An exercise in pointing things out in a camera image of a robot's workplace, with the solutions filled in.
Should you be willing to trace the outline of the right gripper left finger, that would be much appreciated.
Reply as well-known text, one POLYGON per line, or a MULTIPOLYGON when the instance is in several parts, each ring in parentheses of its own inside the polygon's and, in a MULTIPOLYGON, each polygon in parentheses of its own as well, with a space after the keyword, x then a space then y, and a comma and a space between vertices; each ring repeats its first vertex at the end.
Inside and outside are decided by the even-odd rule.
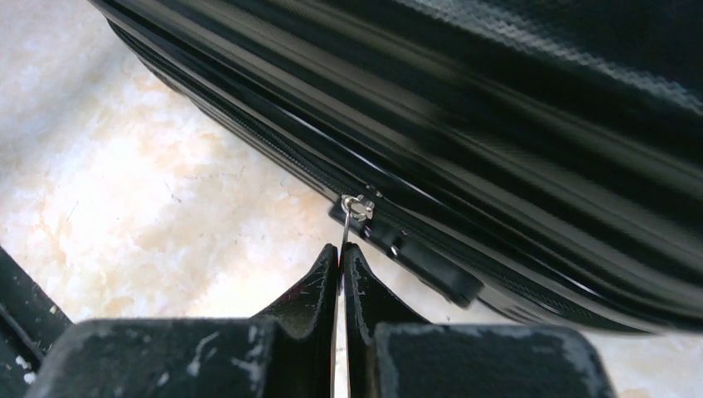
POLYGON ((249 318, 77 323, 53 345, 30 397, 329 397, 337 249, 249 318))

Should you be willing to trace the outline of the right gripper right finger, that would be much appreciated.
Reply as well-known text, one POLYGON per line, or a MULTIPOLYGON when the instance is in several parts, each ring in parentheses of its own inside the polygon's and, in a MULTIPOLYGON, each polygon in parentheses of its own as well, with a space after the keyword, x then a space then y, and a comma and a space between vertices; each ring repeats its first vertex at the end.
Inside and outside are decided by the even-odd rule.
POLYGON ((594 347, 568 328, 437 324, 393 294, 361 249, 341 257, 353 397, 612 397, 594 347))

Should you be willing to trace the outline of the black suitcase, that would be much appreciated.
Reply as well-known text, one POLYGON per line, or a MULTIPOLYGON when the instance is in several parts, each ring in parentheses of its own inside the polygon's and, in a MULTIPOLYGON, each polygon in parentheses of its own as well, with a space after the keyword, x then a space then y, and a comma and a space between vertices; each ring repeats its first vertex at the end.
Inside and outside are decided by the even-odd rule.
POLYGON ((149 70, 467 307, 702 329, 699 1, 98 1, 149 70))

